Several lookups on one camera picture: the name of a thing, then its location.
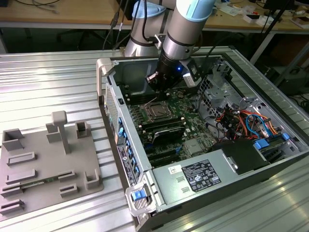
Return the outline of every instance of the green circuit board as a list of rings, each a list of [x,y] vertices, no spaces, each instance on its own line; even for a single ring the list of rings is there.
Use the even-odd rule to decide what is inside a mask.
[[[194,109],[193,103],[192,96],[186,94],[185,90],[172,90],[169,92],[169,98],[166,101],[128,106],[145,152],[151,164],[155,164],[154,166],[166,165],[166,163],[161,163],[165,155],[173,157],[176,155],[179,158],[178,161],[186,160],[206,153],[216,143],[216,138],[206,128],[205,122]],[[180,117],[184,118],[185,132],[181,138],[173,140],[171,143],[153,145],[151,143],[152,134],[139,130],[141,124],[163,123],[165,120]]]

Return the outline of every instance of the open computer chassis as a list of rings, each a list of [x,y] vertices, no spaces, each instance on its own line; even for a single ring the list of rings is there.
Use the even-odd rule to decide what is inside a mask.
[[[117,59],[107,76],[103,113],[139,231],[265,181],[309,153],[309,137],[228,54],[205,56],[194,57],[204,73],[196,88],[181,82],[161,99],[144,80],[157,58]]]

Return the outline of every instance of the chip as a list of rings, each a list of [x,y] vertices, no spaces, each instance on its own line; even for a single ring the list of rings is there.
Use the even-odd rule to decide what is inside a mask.
[[[172,115],[172,112],[164,101],[151,103],[142,109],[146,111],[148,117],[152,120],[170,118]]]
[[[199,145],[199,143],[197,142],[196,139],[190,139],[185,141],[185,146],[187,147],[190,155],[194,155],[197,154],[201,151],[203,151],[203,149],[201,148],[201,146]]]

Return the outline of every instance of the aluminum extrusion table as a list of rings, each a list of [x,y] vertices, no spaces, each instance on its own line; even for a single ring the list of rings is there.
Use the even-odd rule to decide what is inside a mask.
[[[202,48],[201,53],[209,48]],[[309,118],[243,56],[226,52],[307,134]],[[20,128],[23,133],[44,130],[50,113],[66,110],[69,123],[91,125],[104,190],[0,222],[1,231],[135,231],[96,94],[96,61],[118,57],[118,52],[63,52],[12,54],[0,57],[0,131]],[[236,80],[240,78],[231,73]],[[242,82],[246,95],[250,89]],[[157,229],[166,231],[308,231],[309,158],[273,178],[222,201],[192,212]]]

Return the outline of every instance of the desk leg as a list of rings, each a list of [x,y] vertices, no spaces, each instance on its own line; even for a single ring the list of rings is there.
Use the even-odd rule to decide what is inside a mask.
[[[5,47],[1,32],[0,32],[0,54],[5,54],[5,53],[8,53],[8,51],[6,50],[6,47]]]
[[[285,70],[278,76],[273,83],[279,86],[282,81],[285,80],[286,76],[291,72],[291,70],[299,63],[299,61],[309,52],[309,42],[300,50],[296,57],[291,61],[291,63],[285,68]]]
[[[265,48],[268,46],[268,44],[270,43],[270,41],[272,40],[274,35],[275,35],[274,33],[270,33],[266,36],[266,38],[263,40],[263,42],[261,43],[261,45],[259,46],[259,48],[255,52],[255,54],[251,58],[251,60],[250,60],[251,64],[256,63],[256,61],[259,59],[261,54],[264,52]]]

